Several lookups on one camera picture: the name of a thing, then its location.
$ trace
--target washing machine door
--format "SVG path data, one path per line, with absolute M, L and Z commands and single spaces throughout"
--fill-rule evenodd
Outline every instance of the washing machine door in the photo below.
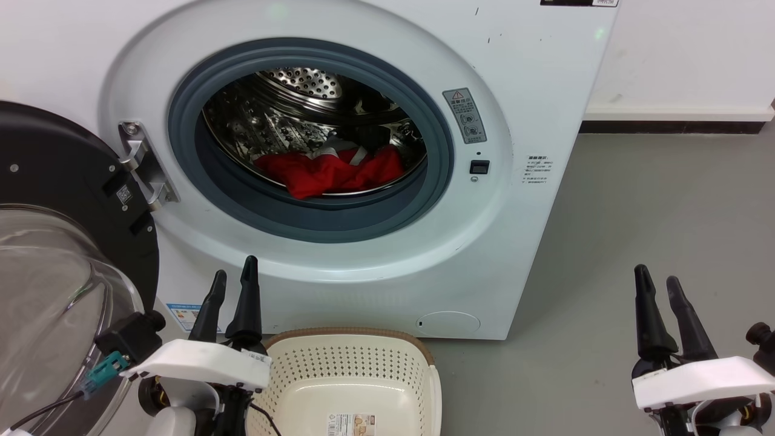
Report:
M 156 226 L 131 174 L 97 137 L 0 102 L 0 427 L 78 391 L 95 335 L 151 309 Z M 129 383 L 113 380 L 22 427 L 98 434 Z

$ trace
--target clothes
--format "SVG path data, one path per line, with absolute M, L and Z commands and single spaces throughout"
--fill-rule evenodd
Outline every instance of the clothes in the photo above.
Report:
M 401 156 L 392 145 L 374 156 L 362 147 L 336 150 L 323 147 L 314 154 L 268 154 L 253 163 L 272 179 L 285 184 L 297 199 L 324 192 L 356 192 L 376 188 L 404 174 Z

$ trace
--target black cable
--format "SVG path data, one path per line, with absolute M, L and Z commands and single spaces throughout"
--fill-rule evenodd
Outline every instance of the black cable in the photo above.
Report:
M 277 426 L 276 426 L 276 425 L 274 425 L 274 421 L 272 420 L 272 417 L 271 417 L 271 416 L 269 416 L 269 413 L 268 413 L 267 411 L 265 411 L 264 409 L 262 409 L 262 408 L 260 408 L 260 407 L 256 406 L 256 405 L 255 405 L 255 404 L 253 404 L 253 403 L 251 403 L 251 404 L 250 404 L 250 406 L 251 406 L 253 409 L 255 409 L 255 410 L 258 410 L 259 412 L 261 412 L 261 413 L 262 413 L 262 414 L 263 414 L 265 417 L 267 417 L 267 419 L 269 420 L 269 425 L 270 425 L 270 426 L 272 426 L 272 430 L 274 430 L 274 432 L 275 432 L 275 433 L 277 433 L 277 436 L 282 436 L 282 435 L 280 434 L 280 431 L 277 429 Z
M 67 404 L 70 401 L 77 400 L 78 398 L 81 398 L 83 395 L 84 395 L 84 391 L 79 390 L 78 392 L 74 393 L 73 395 L 67 396 L 67 397 L 63 398 L 62 400 L 57 401 L 56 403 L 51 403 L 48 406 L 44 407 L 43 409 L 38 409 L 38 410 L 32 412 L 31 414 L 25 416 L 24 418 L 20 419 L 19 422 L 17 422 L 16 424 L 13 424 L 10 427 L 10 430 L 14 431 L 17 428 L 23 426 L 24 424 L 27 424 L 31 420 L 33 420 L 33 419 L 39 417 L 40 415 L 48 412 L 49 410 L 56 409 L 57 407 L 62 406 L 64 404 Z

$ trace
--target laundry basket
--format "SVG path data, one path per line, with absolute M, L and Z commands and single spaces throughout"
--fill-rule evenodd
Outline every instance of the laundry basket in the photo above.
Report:
M 409 334 L 313 328 L 272 337 L 269 387 L 254 403 L 282 436 L 439 436 L 441 383 L 428 349 Z M 249 436 L 277 436 L 248 409 Z

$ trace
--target metal hinge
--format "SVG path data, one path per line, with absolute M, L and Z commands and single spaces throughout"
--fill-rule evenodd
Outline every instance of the metal hinge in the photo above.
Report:
M 120 162 L 137 181 L 148 208 L 154 211 L 166 202 L 180 201 L 153 152 L 143 126 L 137 121 L 125 121 L 119 124 L 119 135 L 126 152 L 126 157 Z

